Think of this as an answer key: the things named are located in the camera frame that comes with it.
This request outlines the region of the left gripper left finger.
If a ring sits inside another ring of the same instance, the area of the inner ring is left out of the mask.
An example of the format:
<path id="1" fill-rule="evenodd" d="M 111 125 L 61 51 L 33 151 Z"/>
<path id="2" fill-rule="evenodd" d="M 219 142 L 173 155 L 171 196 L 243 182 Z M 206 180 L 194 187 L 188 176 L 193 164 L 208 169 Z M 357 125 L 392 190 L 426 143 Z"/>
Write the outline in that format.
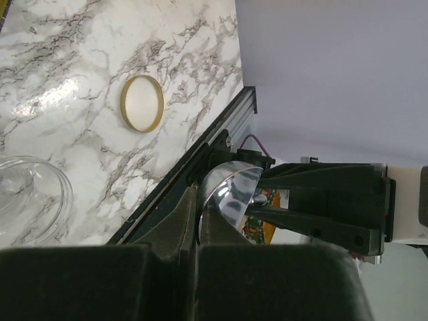
<path id="1" fill-rule="evenodd" d="M 193 320 L 196 189 L 130 245 L 1 252 L 2 320 Z"/>

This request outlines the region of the silver metal scoop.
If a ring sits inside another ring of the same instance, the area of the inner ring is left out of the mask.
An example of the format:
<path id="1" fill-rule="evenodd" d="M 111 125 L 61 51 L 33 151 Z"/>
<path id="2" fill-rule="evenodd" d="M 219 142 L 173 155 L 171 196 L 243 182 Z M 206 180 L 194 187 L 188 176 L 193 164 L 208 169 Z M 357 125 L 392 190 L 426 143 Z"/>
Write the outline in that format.
<path id="1" fill-rule="evenodd" d="M 198 193 L 198 210 L 213 206 L 234 228 L 238 228 L 250 205 L 264 206 L 268 198 L 257 193 L 263 169 L 232 160 L 217 165 L 203 179 Z"/>

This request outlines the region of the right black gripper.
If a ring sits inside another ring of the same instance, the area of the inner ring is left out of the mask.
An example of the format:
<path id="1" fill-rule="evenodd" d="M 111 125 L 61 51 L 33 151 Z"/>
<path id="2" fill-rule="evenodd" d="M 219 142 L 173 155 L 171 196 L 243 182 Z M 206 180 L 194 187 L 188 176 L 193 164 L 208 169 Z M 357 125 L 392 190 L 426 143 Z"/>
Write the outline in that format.
<path id="1" fill-rule="evenodd" d="M 264 171 L 257 187 L 328 191 L 328 218 L 253 205 L 246 215 L 361 256 L 383 254 L 395 191 L 386 164 L 285 163 Z"/>

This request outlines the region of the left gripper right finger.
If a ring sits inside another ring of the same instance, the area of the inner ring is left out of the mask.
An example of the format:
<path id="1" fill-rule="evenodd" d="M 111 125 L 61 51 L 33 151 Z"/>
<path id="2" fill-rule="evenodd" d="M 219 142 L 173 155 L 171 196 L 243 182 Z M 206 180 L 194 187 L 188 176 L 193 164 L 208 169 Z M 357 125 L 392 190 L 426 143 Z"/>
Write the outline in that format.
<path id="1" fill-rule="evenodd" d="M 209 202 L 200 320 L 373 320 L 355 264 L 335 245 L 254 245 Z"/>

